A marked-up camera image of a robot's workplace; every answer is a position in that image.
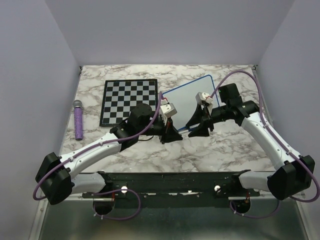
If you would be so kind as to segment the white blue whiteboard marker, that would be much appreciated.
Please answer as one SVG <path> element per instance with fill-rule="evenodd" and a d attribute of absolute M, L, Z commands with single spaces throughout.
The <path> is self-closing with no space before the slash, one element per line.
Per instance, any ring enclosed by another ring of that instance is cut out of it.
<path fill-rule="evenodd" d="M 188 132 L 192 132 L 192 131 L 196 130 L 197 128 L 198 128 L 197 126 L 196 127 L 187 127 L 186 130 Z"/>

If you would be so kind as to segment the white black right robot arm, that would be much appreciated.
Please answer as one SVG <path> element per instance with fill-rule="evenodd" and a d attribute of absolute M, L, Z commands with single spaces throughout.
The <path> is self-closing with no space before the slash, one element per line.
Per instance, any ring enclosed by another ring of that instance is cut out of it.
<path fill-rule="evenodd" d="M 262 190 L 282 201 L 308 189 L 315 168 L 313 158 L 300 155 L 286 142 L 280 144 L 282 138 L 276 132 L 270 133 L 273 128 L 263 122 L 258 105 L 251 100 L 244 102 L 236 84 L 221 86 L 218 92 L 223 106 L 213 107 L 213 99 L 205 92 L 196 95 L 197 107 L 185 125 L 190 131 L 188 137 L 208 137 L 215 123 L 233 120 L 256 140 L 275 169 L 274 172 L 241 171 L 230 183 L 230 191 L 241 196 L 248 189 Z"/>

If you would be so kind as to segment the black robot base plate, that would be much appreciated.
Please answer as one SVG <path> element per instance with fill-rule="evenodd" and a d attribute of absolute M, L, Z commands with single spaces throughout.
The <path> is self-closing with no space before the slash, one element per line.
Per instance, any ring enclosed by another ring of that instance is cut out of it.
<path fill-rule="evenodd" d="M 144 172 L 103 173 L 105 187 L 96 193 L 84 193 L 85 199 L 104 202 L 114 197 L 116 208 L 136 208 L 137 198 L 121 189 L 135 191 L 143 208 L 227 208 L 230 199 L 244 200 L 258 197 L 259 192 L 242 188 L 237 177 L 239 172 Z"/>

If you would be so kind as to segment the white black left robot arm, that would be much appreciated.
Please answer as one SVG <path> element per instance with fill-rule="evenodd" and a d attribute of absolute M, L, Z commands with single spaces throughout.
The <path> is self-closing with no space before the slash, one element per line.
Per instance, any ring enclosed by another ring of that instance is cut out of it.
<path fill-rule="evenodd" d="M 44 157 L 35 176 L 36 189 L 42 190 L 51 205 L 64 201 L 72 194 L 94 193 L 104 198 L 111 185 L 101 172 L 83 173 L 98 161 L 120 153 L 139 140 L 139 136 L 158 136 L 162 144 L 182 140 L 174 127 L 172 116 L 177 113 L 172 103 L 162 100 L 155 111 L 146 103 L 139 103 L 129 117 L 112 127 L 100 139 L 61 156 L 54 152 Z"/>

